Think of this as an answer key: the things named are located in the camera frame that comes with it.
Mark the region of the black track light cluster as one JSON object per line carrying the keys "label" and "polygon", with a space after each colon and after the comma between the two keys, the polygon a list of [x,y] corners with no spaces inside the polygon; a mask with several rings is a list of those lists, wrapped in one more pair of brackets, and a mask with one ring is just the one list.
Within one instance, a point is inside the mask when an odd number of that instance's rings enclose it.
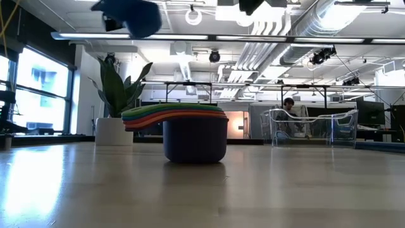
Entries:
{"label": "black track light cluster", "polygon": [[321,65],[335,54],[337,54],[337,52],[334,46],[323,48],[320,51],[314,52],[309,62],[313,65]]}

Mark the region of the black equipment stand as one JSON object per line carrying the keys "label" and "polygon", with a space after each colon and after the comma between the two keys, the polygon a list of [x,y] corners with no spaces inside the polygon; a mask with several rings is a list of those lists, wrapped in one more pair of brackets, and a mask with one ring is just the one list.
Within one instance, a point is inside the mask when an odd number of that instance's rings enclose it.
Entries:
{"label": "black equipment stand", "polygon": [[4,103],[3,105],[0,105],[0,133],[26,133],[28,131],[26,127],[10,122],[8,118],[11,105],[16,103],[15,93],[12,91],[0,90],[0,101]]}

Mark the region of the black computer monitor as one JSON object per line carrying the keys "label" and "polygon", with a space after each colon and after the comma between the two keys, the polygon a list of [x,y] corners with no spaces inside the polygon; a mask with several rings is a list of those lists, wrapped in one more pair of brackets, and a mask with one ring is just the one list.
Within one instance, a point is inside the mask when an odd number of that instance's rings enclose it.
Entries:
{"label": "black computer monitor", "polygon": [[385,125],[385,107],[383,103],[356,101],[358,124]]}

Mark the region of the large glass window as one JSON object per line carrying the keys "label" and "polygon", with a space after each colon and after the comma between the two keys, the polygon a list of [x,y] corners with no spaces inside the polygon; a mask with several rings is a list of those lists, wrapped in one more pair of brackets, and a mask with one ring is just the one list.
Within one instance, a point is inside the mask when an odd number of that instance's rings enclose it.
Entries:
{"label": "large glass window", "polygon": [[29,130],[67,132],[73,72],[33,49],[0,51],[0,91],[11,91],[8,120]]}

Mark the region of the navy measuring cup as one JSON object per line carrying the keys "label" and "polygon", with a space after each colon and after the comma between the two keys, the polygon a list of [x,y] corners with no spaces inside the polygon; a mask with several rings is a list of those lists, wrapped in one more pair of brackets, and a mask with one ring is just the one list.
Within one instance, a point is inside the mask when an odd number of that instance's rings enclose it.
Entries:
{"label": "navy measuring cup", "polygon": [[163,122],[165,156],[174,163],[217,163],[227,150],[227,118],[187,117]]}

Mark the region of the clear plastic basket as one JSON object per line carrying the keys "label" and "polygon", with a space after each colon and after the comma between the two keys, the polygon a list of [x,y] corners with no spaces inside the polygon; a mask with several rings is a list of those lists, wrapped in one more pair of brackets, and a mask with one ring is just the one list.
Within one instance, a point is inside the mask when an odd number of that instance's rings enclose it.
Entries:
{"label": "clear plastic basket", "polygon": [[298,117],[280,108],[261,114],[263,140],[273,147],[355,147],[358,111]]}

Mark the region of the light blue measuring cup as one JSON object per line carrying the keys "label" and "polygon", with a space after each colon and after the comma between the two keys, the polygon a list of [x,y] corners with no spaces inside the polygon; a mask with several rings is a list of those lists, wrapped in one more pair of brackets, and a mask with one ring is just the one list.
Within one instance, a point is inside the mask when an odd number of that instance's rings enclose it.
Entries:
{"label": "light blue measuring cup", "polygon": [[149,37],[162,26],[159,6],[146,0],[99,0],[90,7],[123,24],[130,35],[137,39]]}

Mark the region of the green snake plant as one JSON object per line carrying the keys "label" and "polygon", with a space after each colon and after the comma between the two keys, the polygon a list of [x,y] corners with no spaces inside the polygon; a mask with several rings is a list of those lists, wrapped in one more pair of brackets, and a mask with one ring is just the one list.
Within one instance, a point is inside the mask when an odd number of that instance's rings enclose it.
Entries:
{"label": "green snake plant", "polygon": [[98,95],[108,109],[111,118],[121,118],[124,111],[135,108],[135,100],[142,94],[145,84],[142,80],[149,73],[153,62],[146,64],[135,82],[131,76],[122,80],[116,72],[114,64],[97,59],[100,64],[101,88],[91,78],[89,80],[97,89]]}

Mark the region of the orange measuring cup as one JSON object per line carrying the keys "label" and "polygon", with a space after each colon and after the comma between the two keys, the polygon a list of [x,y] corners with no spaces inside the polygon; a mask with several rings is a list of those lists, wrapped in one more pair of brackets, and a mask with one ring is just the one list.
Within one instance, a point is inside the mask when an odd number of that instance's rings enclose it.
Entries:
{"label": "orange measuring cup", "polygon": [[146,123],[146,124],[135,124],[135,125],[125,125],[125,130],[126,131],[135,131],[135,130],[142,130],[142,129],[146,129],[154,124],[157,124],[159,122],[164,122],[167,120],[178,120],[181,118],[216,118],[216,119],[225,119],[228,120],[227,116],[225,118],[220,118],[220,117],[197,117],[197,116],[193,116],[193,117],[170,117],[170,118],[166,118],[165,120],[158,120],[155,122],[151,122],[151,123]]}

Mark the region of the long ceiling light strip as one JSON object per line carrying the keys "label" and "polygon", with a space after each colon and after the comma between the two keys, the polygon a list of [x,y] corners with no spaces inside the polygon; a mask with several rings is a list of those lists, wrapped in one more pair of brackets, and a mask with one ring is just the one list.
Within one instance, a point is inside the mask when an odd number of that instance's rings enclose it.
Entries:
{"label": "long ceiling light strip", "polygon": [[[137,38],[120,33],[62,33],[51,32],[55,40],[131,40]],[[251,42],[286,44],[343,44],[343,45],[394,45],[405,46],[405,38],[386,37],[297,37],[284,35],[201,35],[201,34],[154,34],[145,37],[150,41],[203,41],[203,42]]]}

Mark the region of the white ceiling pipes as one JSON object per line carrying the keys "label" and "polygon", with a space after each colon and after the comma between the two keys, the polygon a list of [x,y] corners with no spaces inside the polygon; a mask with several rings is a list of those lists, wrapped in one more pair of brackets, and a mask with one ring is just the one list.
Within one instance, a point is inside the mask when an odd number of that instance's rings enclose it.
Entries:
{"label": "white ceiling pipes", "polygon": [[[253,21],[251,35],[286,35],[291,28],[291,16],[287,10],[277,13],[273,17],[261,18]],[[259,75],[259,67],[264,63],[268,55],[273,51],[276,43],[252,43],[247,42],[242,49],[239,59],[234,66],[231,66],[228,77],[223,73],[225,65],[218,67],[217,83],[242,84],[235,87],[224,85],[220,98],[234,98],[242,90],[244,84],[254,81],[251,76]]]}

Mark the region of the white plant pot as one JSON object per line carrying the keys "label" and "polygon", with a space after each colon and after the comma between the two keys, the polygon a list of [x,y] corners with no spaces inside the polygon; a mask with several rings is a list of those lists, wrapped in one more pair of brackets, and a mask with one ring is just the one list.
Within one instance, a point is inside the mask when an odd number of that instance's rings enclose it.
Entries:
{"label": "white plant pot", "polygon": [[121,118],[98,118],[96,120],[96,146],[131,146],[134,133],[127,132]]}

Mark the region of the person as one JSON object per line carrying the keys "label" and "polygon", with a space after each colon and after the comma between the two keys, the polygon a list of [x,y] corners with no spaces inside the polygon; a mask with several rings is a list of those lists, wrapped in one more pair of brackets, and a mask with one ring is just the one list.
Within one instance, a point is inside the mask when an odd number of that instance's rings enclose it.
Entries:
{"label": "person", "polygon": [[277,130],[281,130],[290,137],[304,137],[304,127],[302,123],[296,119],[297,115],[292,109],[294,100],[292,98],[285,98],[283,101],[283,111],[278,110],[275,112],[275,120]]}

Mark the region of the black frame background table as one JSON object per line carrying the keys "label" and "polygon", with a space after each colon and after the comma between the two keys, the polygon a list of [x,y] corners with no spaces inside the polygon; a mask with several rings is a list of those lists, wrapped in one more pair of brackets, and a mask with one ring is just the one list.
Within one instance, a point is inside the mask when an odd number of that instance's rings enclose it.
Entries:
{"label": "black frame background table", "polygon": [[209,94],[209,103],[212,103],[212,92],[213,92],[213,84],[210,82],[191,82],[191,81],[184,81],[184,82],[163,82],[166,85],[166,91],[165,91],[165,102],[168,102],[168,95],[170,91],[168,90],[170,85],[181,85],[181,86],[202,86],[204,89],[204,86],[208,86],[210,88],[208,94]]}
{"label": "black frame background table", "polygon": [[282,102],[281,102],[281,107],[282,109],[284,109],[284,88],[288,87],[288,88],[296,88],[296,89],[309,89],[309,88],[313,88],[314,90],[317,90],[318,88],[322,88],[323,92],[320,92],[320,94],[323,96],[324,98],[324,110],[327,110],[327,89],[330,87],[329,85],[314,85],[314,84],[285,84],[285,85],[281,85],[280,86],[280,91],[281,91],[281,98],[282,98]]}

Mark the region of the green measuring cup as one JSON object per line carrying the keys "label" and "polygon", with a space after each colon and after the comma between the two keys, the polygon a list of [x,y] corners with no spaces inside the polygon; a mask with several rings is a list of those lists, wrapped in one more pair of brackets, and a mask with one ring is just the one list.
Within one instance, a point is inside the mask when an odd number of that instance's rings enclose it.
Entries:
{"label": "green measuring cup", "polygon": [[165,103],[165,104],[154,104],[149,106],[142,106],[138,108],[132,108],[130,110],[124,111],[121,114],[122,118],[129,117],[141,117],[148,115],[149,113],[156,113],[158,111],[166,110],[210,110],[210,111],[223,111],[217,106],[211,106],[206,104],[188,104],[188,103]]}

